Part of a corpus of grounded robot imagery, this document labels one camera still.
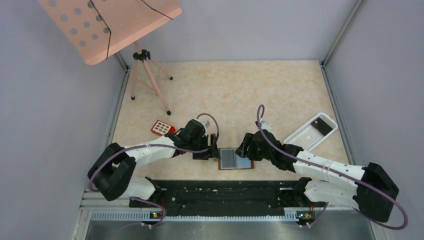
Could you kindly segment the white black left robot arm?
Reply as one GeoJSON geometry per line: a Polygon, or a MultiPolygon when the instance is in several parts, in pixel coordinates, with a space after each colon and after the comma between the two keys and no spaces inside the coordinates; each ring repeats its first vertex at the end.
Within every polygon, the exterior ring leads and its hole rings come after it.
{"type": "Polygon", "coordinates": [[[161,187],[149,177],[134,176],[136,169],[158,160],[185,153],[207,154],[215,150],[220,134],[208,135],[208,121],[191,119],[185,127],[159,138],[132,146],[109,144],[87,173],[88,189],[99,192],[107,201],[120,197],[157,203],[161,187]]]}

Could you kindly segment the black credit card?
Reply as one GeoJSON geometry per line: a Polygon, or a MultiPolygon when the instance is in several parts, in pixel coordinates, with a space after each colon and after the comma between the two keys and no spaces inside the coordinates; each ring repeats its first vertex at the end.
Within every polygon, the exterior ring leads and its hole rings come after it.
{"type": "Polygon", "coordinates": [[[327,136],[334,130],[333,127],[328,125],[322,118],[318,117],[314,119],[310,124],[314,129],[316,129],[321,135],[327,136]]]}

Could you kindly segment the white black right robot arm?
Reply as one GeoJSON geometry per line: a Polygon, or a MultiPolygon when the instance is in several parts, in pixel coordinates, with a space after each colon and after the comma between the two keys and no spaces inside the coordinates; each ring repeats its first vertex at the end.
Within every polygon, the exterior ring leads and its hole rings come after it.
{"type": "Polygon", "coordinates": [[[303,174],[294,188],[299,199],[345,205],[381,223],[389,221],[394,203],[366,183],[396,199],[399,188],[379,164],[343,164],[300,146],[281,143],[267,130],[246,133],[235,153],[253,161],[268,160],[283,171],[303,174]]]}

